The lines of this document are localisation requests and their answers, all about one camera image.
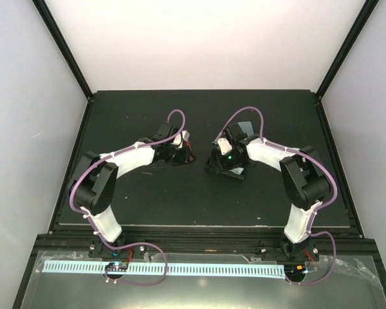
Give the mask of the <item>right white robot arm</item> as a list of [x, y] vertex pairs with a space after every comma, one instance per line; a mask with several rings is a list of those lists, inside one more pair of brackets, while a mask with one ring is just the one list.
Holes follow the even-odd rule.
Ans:
[[279, 250], [286, 259], [299, 256], [325, 197], [336, 192], [317, 152], [310, 146], [294, 149], [275, 144], [254, 133], [251, 122], [226, 126], [212, 145], [207, 171], [242, 181], [247, 167], [262, 163], [281, 173], [291, 207]]

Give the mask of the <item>black glasses case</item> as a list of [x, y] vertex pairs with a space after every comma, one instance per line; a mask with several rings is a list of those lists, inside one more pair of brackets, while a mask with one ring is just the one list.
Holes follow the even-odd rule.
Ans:
[[230, 170], [237, 167], [244, 168], [243, 166], [243, 161], [232, 154], [222, 155], [219, 151], [212, 151], [206, 162], [205, 169], [207, 172], [227, 176], [241, 182], [244, 180], [244, 171], [242, 175], [237, 175], [230, 172]]

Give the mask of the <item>green lined glasses case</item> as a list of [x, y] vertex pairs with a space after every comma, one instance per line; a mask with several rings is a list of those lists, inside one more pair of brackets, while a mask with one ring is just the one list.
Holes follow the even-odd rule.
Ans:
[[242, 132], [246, 134], [247, 136], [252, 136], [254, 134], [252, 123], [247, 122], [238, 122], [237, 123], [239, 127], [241, 128]]

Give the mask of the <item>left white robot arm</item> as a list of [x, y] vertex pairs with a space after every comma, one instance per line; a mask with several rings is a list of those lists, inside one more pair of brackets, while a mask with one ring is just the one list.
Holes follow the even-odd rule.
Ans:
[[188, 165], [195, 161], [189, 144], [190, 133], [168, 122], [150, 136], [112, 153], [86, 153], [69, 183], [69, 204], [94, 226], [95, 234], [104, 240], [102, 248], [111, 257], [120, 256], [125, 241], [119, 237], [122, 227], [117, 221], [112, 202], [119, 177], [156, 162]]

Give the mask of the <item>light blue cloth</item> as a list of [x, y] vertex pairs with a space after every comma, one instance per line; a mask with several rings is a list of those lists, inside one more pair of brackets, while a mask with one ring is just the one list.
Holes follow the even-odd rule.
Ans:
[[230, 170], [230, 172], [237, 174], [237, 175], [242, 175], [243, 171], [244, 171], [244, 168], [242, 168], [242, 167], [237, 167], [237, 168]]

